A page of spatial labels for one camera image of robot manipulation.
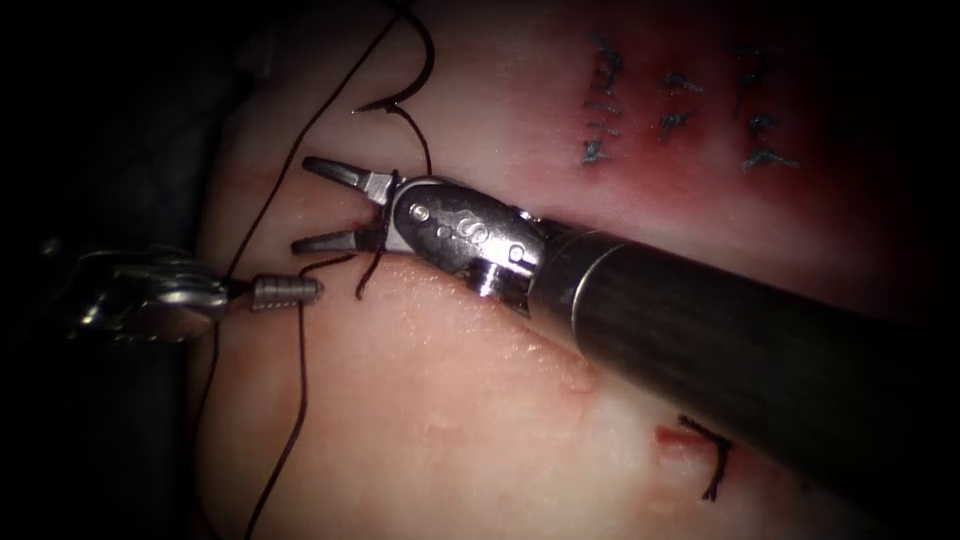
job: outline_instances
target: dark suture thread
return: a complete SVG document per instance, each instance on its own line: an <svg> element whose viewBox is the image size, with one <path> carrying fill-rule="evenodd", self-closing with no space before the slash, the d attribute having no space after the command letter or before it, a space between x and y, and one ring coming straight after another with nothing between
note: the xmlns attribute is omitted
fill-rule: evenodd
<svg viewBox="0 0 960 540"><path fill-rule="evenodd" d="M677 418L677 421L681 426L688 427L707 439L710 439L710 441L717 446L717 468L713 470L713 478L710 479L710 485L707 486L707 490L704 491L703 496L700 497L705 501L709 500L710 502L714 502L717 500L717 488L720 487L720 482L723 481L723 473L727 469L727 457L730 454L733 443L730 442L730 439L722 435L717 435L686 415L681 414L680 417Z"/></svg>
<svg viewBox="0 0 960 540"><path fill-rule="evenodd" d="M393 219L393 198L397 193L397 182L400 180L400 174L394 169L390 176L390 185L387 186L387 203L380 210L380 244L377 245L377 251L373 254L373 261L370 262L366 272L360 276L360 283L357 283L357 290L354 293L357 300L363 299L363 290L367 288L367 283L373 277L377 267L380 266L380 259L387 250L387 233L390 229L390 220Z"/></svg>
<svg viewBox="0 0 960 540"><path fill-rule="evenodd" d="M397 105L391 105L387 107L387 114L396 114L407 121L407 124L410 124L410 127L413 129L413 132L417 134L417 139L420 140L420 146L423 147L423 160L427 164L427 174L433 174L433 162L430 159L430 147L427 145L427 138L423 136L423 132L420 131L420 126L413 121L413 117L410 116L410 113L401 109Z"/></svg>
<svg viewBox="0 0 960 540"><path fill-rule="evenodd" d="M413 0L410 0L409 2L406 3L406 5L410 5L412 3L413 3ZM237 249L237 253L234 255L233 260L230 262L230 266L227 269L226 278L232 277L233 272L236 271L237 265L240 263L240 258L243 256L243 253L247 248L247 244L250 243L250 239L253 237L254 232L256 232L257 227L259 227L260 222L263 220L263 216L267 213L267 209L273 203L273 199L274 197L276 197L277 191L279 191L280 185L283 183L283 179L286 176L287 171L290 169L290 165L293 162L293 158L296 155L297 150L300 147L300 144L303 143L303 139L306 137L307 132L313 127L313 125L317 122L317 120L320 119L323 113L325 113L327 109L330 108L330 105L332 105L333 102L340 96L340 94L343 92L343 89L346 88L347 83L350 82L350 80L356 74L357 70L360 69L360 67L367 61L367 58L369 58L369 56L373 53L373 51L377 48L377 46L380 45L380 42L383 41L383 38L386 37L387 33L393 28L395 24L397 24L397 21L400 20L400 17L401 17L401 14L399 12L394 13L394 16L390 18L390 21L388 21L387 24L383 27L383 30L381 30L380 33L373 38L373 41L370 42L370 45L367 47L367 49L363 52L362 55L360 55L360 59L357 60L357 62L353 65L352 68L350 68L350 71L347 73L347 75L343 78L340 84L334 89L333 93L330 94L330 97L327 98L327 101L323 105L321 105L319 109L317 109L317 112L314 113L314 115L310 118L309 121L307 121L303 129L300 131L300 134L297 136L297 138L293 142L293 146L291 147L289 154L287 154L287 159L284 161L283 167L280 169L280 174L277 176L277 180L273 186L273 190L270 192L270 195L267 197L266 202L264 202L263 208L260 209L260 213L257 214L257 217L254 219L253 223L250 225L250 228L247 231L247 234L244 236L243 241L240 243L240 247ZM220 339L219 338L220 338L220 325L219 323L215 323L213 326L213 340L214 340L213 354L212 354L213 359L210 362L210 372L207 375L207 382L204 385L203 393L200 397L200 405L197 410L197 419L196 419L196 425L194 427L195 432L193 437L194 443L196 443L196 440L197 440L196 432L198 432L200 429L200 421L201 421L201 418L203 417L203 412L206 408L207 397L210 395L210 388L213 386L214 375L216 374L217 361L220 356L219 354ZM203 506L199 504L199 499L198 499L198 508L201 516L204 517L202 521L209 526L208 528L210 529L209 530L210 534L214 538L219 539L220 535L217 534L210 520L206 518L206 513L203 510Z"/></svg>
<svg viewBox="0 0 960 540"><path fill-rule="evenodd" d="M306 275L307 272L317 270L319 268L347 262L353 257L354 255L352 254L342 255L327 261L309 264L300 270L300 277ZM250 521L247 522L247 530L243 535L245 540L249 540L253 537L253 529L257 526L257 521L260 519L260 514L263 513L263 507L267 504L267 499L270 497L270 493L273 492L273 486L276 485L277 479L280 477L280 473L283 471L283 466L286 464L287 458L290 457L290 453L293 451L293 446L297 444L297 439L300 438L300 430L303 429L303 422L307 417L307 349L303 324L303 302L297 303L297 320L299 324L298 334L300 340L300 405L297 407L297 419L293 423L293 429L290 431L290 436L287 438L287 444L284 445L283 452L281 452L280 457L277 458L277 464L273 467L273 471L270 473L270 478L267 480L266 485L263 487L263 491L260 493L260 498L257 500L257 505L253 508L253 513L250 514Z"/></svg>
<svg viewBox="0 0 960 540"><path fill-rule="evenodd" d="M423 69L420 70L420 75L403 90L397 92L396 94L385 97L383 99L378 99L372 103L368 103L353 112L367 112L375 111L377 109L388 109L391 106L396 106L399 103L413 97L417 92L423 88L423 85L427 84L427 80L430 78L430 75L433 73L433 63L436 58L433 48L433 38L430 36L430 31L427 30L427 27L420 22L420 19L416 18L410 11L407 10L407 6L392 2L391 0L384 0L384 3L396 10L397 15L403 17L410 23L411 26L417 31L417 34L420 35L420 39L423 41L423 46L426 49L427 57L423 63Z"/></svg>
<svg viewBox="0 0 960 540"><path fill-rule="evenodd" d="M410 13L405 6L394 4L389 0L386 0L385 3L388 6L394 7L397 12L402 15L403 18L414 27L414 29L416 29L421 41L423 41L423 47L426 51L426 59L423 63L423 69L420 70L420 75L418 75L409 86L392 96L379 99L373 103L368 103L367 105L356 109L354 112L367 112L383 109L387 114L396 114L406 120L407 124L413 129L413 132L417 134L417 139L420 140L420 145L423 147L423 155L427 165L427 174L433 174L433 162L430 159L430 147L427 145L427 139L423 136L423 132L413 120L413 117L399 106L399 103L411 98L417 92L419 92L420 89L423 88L423 85L426 84L427 80L430 79L430 75L433 74L433 64L436 57L433 47L433 38L430 36L430 31L427 30L427 27L420 22L420 19ZM373 260L370 262L370 266L367 268L366 272L363 273L363 276L360 278L360 282L357 284L357 290L355 293L357 300L361 300L363 298L363 291L366 289L367 283L370 281L370 278L373 277L373 273L377 270L377 267L380 266L380 259L383 257L383 253L387 249L387 230L390 227L390 220L392 219L391 209L393 207L393 196L396 193L396 184L398 180L399 175L397 174L397 171L393 171L393 181L390 183L387 201L386 204L384 204L383 210L380 214L381 224L383 227L382 234L380 235L380 245L377 246L377 251L373 254Z"/></svg>

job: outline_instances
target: black suture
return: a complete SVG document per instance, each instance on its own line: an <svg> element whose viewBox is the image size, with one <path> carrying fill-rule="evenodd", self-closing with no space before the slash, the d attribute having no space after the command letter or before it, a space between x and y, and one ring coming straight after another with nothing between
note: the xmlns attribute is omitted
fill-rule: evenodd
<svg viewBox="0 0 960 540"><path fill-rule="evenodd" d="M406 3L407 6L411 4L413 4L413 0L409 0ZM373 51L377 48L377 46L380 45L380 42L383 41L383 38L386 37L387 33L394 27L394 25L397 24L397 21L400 20L400 17L401 17L400 13L394 13L394 16L390 18L390 20L383 27L380 33L373 38L373 41L370 42L370 45L367 47L367 49L363 52L362 55L360 55L360 58L353 65L353 67L350 68L350 71L343 78L340 84L334 89L333 93L330 94L330 97L327 98L327 101L320 106L320 108L317 110L316 113L314 113L314 115L310 118L310 120L304 125L303 129L300 131L300 134L294 140L293 146L291 147L290 152L287 155L287 159L284 162L284 165L280 170L280 174L277 177L277 181L273 186L273 190L270 192L270 195L267 197L267 200L264 203L263 208L261 208L260 213L257 215L253 223L250 225L250 228L247 231L247 234L244 236L243 241L240 243L240 247L237 249L237 253L234 255L233 260L230 262L230 266L228 267L227 274L226 274L227 278L232 277L233 272L236 270L236 267L240 262L240 258L243 256L243 253L246 250L247 244L249 244L250 239L253 237L254 232L256 231L257 227L260 225L260 222L263 220L263 216L266 214L267 209L270 207L271 203L273 202L273 199L276 196L277 191L280 189L280 185L283 183L283 179L286 176L287 170L290 168L290 164L293 161L293 157L294 155L296 155L296 152L300 144L303 142L303 139L306 137L307 131L309 131L310 128L313 127L313 125L317 122L317 120L320 119L323 113L325 113L326 110L330 107L330 105L333 104L333 102L337 99L337 97L340 96L340 94L343 92L343 89L346 88L347 83L350 82L350 79L353 78L357 70L360 69L360 67L367 61L367 58L373 53ZM203 417L203 412L206 408L206 402L207 402L207 397L210 394L210 388L213 385L214 375L216 374L217 361L219 359L219 356L220 356L220 325L219 323L216 323L214 324L214 327L213 327L213 354L212 354L213 359L210 362L210 371L209 371L209 374L207 375L207 382L204 386L203 394L200 397L200 405L197 409L197 418L196 418L196 424L194 428L195 430L200 429L200 421L201 421L201 418ZM197 440L197 434L195 432L193 434L194 445L196 444L196 440ZM201 516L206 518L206 513L203 509L203 505L200 504L199 497L197 497L197 507L199 509ZM203 523L208 526L209 528L208 532L210 533L211 536L213 536L215 539L221 538L220 535L217 533L217 531L213 528L213 524L210 522L209 519L202 519L201 521L203 521Z"/></svg>
<svg viewBox="0 0 960 540"><path fill-rule="evenodd" d="M334 259L309 264L300 270L300 277L306 275L307 272L324 268L326 266L344 263L352 258L354 258L353 254L342 255ZM247 529L243 535L244 540L250 540L250 538L253 537L253 530L257 526L257 521L260 519L260 514L263 512L263 507L267 504L267 499L270 497L270 493L273 492L273 486L276 485L277 479L280 477L280 473L283 471L283 466L286 464L287 458L290 457L290 453L293 451L293 446L297 443L297 439L300 438L300 430L303 429L303 422L307 417L307 353L306 337L304 336L303 324L303 302L297 303L297 320L299 324L298 333L300 339L300 404L297 407L297 419L293 423L293 429L290 431L290 436L287 438L287 444L284 445L283 452L280 453L280 457L277 458L277 464L273 467L273 471L270 473L270 478L267 480L266 485L264 485L263 491L260 492L260 498L257 499L257 505L253 508L253 513L250 514L250 520L247 522Z"/></svg>
<svg viewBox="0 0 960 540"><path fill-rule="evenodd" d="M410 113L401 109L397 105L391 105L386 109L388 114L396 114L407 121L410 124L410 127L413 129L413 132L417 134L417 139L420 140L420 146L423 147L423 160L427 164L427 175L433 174L433 161L430 159L430 147L427 146L427 139L423 136L423 132L420 131L420 126L413 121L413 117L410 116Z"/></svg>
<svg viewBox="0 0 960 540"><path fill-rule="evenodd" d="M420 19L416 18L412 13L407 10L407 7L390 0L384 0L384 3L387 6L392 7L396 10L397 14L407 20L411 26L417 31L417 34L420 35L420 39L423 40L423 46L426 49L427 57L423 63L423 69L420 70L420 75L410 84L410 86L404 88L403 90L393 94L392 96L385 97L383 99L378 99L372 103L368 103L362 107L359 107L354 110L354 112L367 112L375 111L377 109L387 109L390 106L395 106L398 103L403 103L404 101L410 99L417 92L423 88L423 85L427 84L427 80L430 78L430 75L433 73L433 63L436 59L433 48L433 38L430 36L430 31L427 30L427 27L420 22Z"/></svg>
<svg viewBox="0 0 960 540"><path fill-rule="evenodd" d="M363 290L367 288L367 283L370 281L370 278L373 277L373 273L377 270L377 267L380 266L380 258L383 257L383 253L387 250L387 234L390 229L390 221L393 219L393 198L397 193L397 182L400 180L400 173L394 169L393 172L390 173L390 176L393 177L393 179L387 187L387 203L380 209L380 244L377 246L376 253L373 254L373 261L370 262L367 271L360 277L360 283L357 284L357 290L354 293L357 300L363 300Z"/></svg>
<svg viewBox="0 0 960 540"><path fill-rule="evenodd" d="M385 0L385 3L389 5L394 5L390 0ZM413 117L410 116L407 111L400 108L399 103L409 99L417 92L423 88L423 85L426 84L427 80L433 74L433 64L435 59L434 47L433 47L433 38L430 36L430 31L427 30L427 27L420 22L415 15L410 13L403 6L396 6L398 13L400 13L406 20L409 22L416 30L417 34L420 35L420 39L423 41L423 47L426 50L426 59L423 64L423 69L420 70L420 75L417 76L410 86L407 86L400 92L383 98L373 103L369 103L356 109L354 112L366 112L373 111L377 109L383 109L387 114L396 114L406 120L407 124L413 129L414 133L417 134L417 139L420 140L420 145L423 147L423 155L427 165L427 174L433 174L433 162L430 158L430 147L427 145L427 139L423 136L423 132L420 131L420 127L414 122ZM387 202L381 210L380 219L382 234L380 236L380 244L377 246L376 253L373 254L373 260L370 262L370 266L367 268L366 272L363 273L363 276L360 278L360 283L357 284L357 290L355 296L357 300L363 299L363 290L367 287L367 283L370 281L370 278L373 277L373 273L376 271L377 267L380 266L380 259L383 257L384 252L387 249L387 231L390 228L390 220L392 219L392 210L393 206L393 196L396 193L396 184L399 181L399 175L397 171L393 171L393 181L390 183L389 192L387 194Z"/></svg>
<svg viewBox="0 0 960 540"><path fill-rule="evenodd" d="M197 437L200 434L200 418L203 415L204 408L207 405L207 396L210 395L210 387L213 386L213 375L217 371L217 360L220 359L220 322L213 323L213 352L210 354L210 370L207 372L207 382L203 385L203 393L200 395L200 405L197 408L197 417L194 419L193 431L190 433L190 446L188 448L196 449ZM220 535L217 533L217 530L213 527L213 523L210 521L210 516L207 515L206 510L203 507L203 504L200 502L200 495L196 490L193 492L194 503L197 507L197 513L200 517L200 523L204 528L207 529L207 532L210 533L210 536L213 540L220 540Z"/></svg>
<svg viewBox="0 0 960 540"><path fill-rule="evenodd" d="M730 439L722 435L717 435L686 415L681 414L679 418L677 418L677 421L681 426L688 427L707 439L710 439L710 441L717 446L717 468L713 470L713 478L710 479L710 485L707 486L706 491L703 492L703 496L700 497L705 501L709 500L710 502L714 502L717 500L717 488L720 487L720 482L723 481L723 474L727 469L727 458L729 457L733 443Z"/></svg>

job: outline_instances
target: dark background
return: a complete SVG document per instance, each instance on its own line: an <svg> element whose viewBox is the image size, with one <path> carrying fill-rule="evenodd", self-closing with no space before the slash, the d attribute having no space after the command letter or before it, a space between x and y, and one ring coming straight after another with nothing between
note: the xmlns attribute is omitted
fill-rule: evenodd
<svg viewBox="0 0 960 540"><path fill-rule="evenodd" d="M176 0L50 6L20 20L8 37L12 260L51 233L192 250L221 124L255 84L238 54L298 8ZM10 279L31 272L7 266ZM29 303L29 287L18 289L14 304ZM39 335L7 352L25 372L8 376L10 417L24 423L10 437L20 511L8 525L189 538L185 347Z"/></svg>

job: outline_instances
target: ribbed metal cylinder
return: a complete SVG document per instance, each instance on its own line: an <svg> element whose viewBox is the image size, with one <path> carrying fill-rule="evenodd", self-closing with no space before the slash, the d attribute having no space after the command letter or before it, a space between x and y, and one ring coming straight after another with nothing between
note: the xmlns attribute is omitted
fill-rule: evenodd
<svg viewBox="0 0 960 540"><path fill-rule="evenodd" d="M280 274L258 274L253 278L251 311L316 304L323 296L323 284L314 278Z"/></svg>

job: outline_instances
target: row of sutures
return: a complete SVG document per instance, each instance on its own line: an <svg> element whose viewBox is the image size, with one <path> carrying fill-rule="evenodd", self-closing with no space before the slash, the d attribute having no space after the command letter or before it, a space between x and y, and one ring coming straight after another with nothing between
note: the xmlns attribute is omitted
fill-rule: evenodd
<svg viewBox="0 0 960 540"><path fill-rule="evenodd" d="M616 106L616 96L613 92L614 84L617 82L617 74L623 69L623 57L607 41L597 33L591 35L591 38L599 45L598 53L603 59L603 63L597 70L597 81L591 84L590 88L598 95L596 99L583 103L588 109L603 111L604 116L613 120L621 116L620 109ZM766 55L759 48L752 45L736 47L734 51L741 60L751 62L751 69L740 77L740 88L737 92L736 103L734 104L733 117L737 119L740 113L741 102L746 91L754 86L758 86L763 76L768 72L766 64ZM688 92L702 94L704 88L691 82L686 75L677 71L668 71L659 80L660 87L671 92L686 90ZM660 117L660 137L661 143L667 140L670 131L687 125L697 111L688 112L668 112ZM761 133L771 127L780 125L779 120L767 113L757 114L747 121L747 129L750 135L758 141L750 151L750 156L743 162L741 168L744 172L756 165L763 163L779 163L792 168L799 168L800 164L794 160L786 159L771 148L759 144ZM591 136L583 141L584 155L580 160L582 164L596 163L601 159L610 159L610 156L603 151L603 137L619 137L620 132L615 125L610 122L604 122L602 118L587 122L587 129Z"/></svg>

